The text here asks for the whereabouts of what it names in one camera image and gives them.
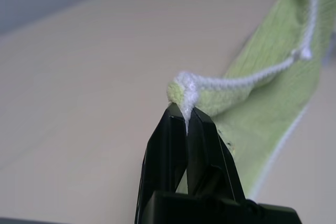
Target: clamp jaw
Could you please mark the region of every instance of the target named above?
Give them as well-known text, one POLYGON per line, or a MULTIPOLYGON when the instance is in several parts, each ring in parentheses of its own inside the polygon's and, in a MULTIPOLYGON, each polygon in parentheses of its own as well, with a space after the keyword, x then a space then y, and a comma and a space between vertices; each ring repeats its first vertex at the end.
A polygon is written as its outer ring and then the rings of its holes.
POLYGON ((186 135, 183 116, 173 103, 147 144, 135 224, 179 223, 301 221, 291 208, 245 199, 234 160, 211 118, 195 108, 186 135), (183 176, 187 192, 179 194, 183 176))

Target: beige table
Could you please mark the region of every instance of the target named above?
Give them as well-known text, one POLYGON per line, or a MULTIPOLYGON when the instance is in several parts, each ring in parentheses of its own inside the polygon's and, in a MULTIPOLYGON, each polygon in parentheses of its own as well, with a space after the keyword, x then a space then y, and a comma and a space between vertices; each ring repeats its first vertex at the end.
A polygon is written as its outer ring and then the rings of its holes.
MULTIPOLYGON (((133 223, 166 84, 223 73, 273 2, 87 0, 2 37, 0 216, 133 223)), ((259 197, 305 223, 332 223, 335 67, 259 197)))

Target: lime green cloth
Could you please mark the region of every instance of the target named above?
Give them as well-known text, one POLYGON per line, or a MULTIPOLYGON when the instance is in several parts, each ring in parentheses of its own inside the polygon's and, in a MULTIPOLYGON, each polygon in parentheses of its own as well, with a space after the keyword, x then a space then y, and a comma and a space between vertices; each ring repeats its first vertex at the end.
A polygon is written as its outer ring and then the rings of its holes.
MULTIPOLYGON (((256 85, 226 91, 200 91, 196 106, 215 122, 231 152, 245 194, 255 186, 278 142, 305 107, 319 79, 321 57, 328 47, 336 0, 318 0, 313 59, 299 60, 285 72, 256 85)), ((232 64, 225 78, 239 78, 285 60, 301 43, 309 0, 277 0, 270 13, 232 64)), ((181 105, 183 90, 169 84, 168 98, 181 105)))

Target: white trim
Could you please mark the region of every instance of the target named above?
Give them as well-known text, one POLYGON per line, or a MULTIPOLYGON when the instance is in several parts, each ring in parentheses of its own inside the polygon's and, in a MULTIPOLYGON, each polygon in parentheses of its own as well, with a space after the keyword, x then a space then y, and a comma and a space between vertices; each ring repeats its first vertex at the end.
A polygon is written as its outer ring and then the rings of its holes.
POLYGON ((298 126, 299 122, 301 121, 303 115, 306 113, 308 106, 305 106, 303 110, 299 113, 299 115, 295 118, 289 128, 286 130, 282 138, 280 139, 279 143, 277 144, 276 148, 274 149, 273 153, 271 154, 270 158, 267 161, 264 169, 262 170, 261 174, 259 175, 258 180, 255 182, 248 198, 251 200, 256 200, 261 188, 263 187, 268 174, 270 173, 271 169, 273 168, 273 164, 277 160, 282 148, 284 147, 287 139, 291 136, 293 131, 298 126))

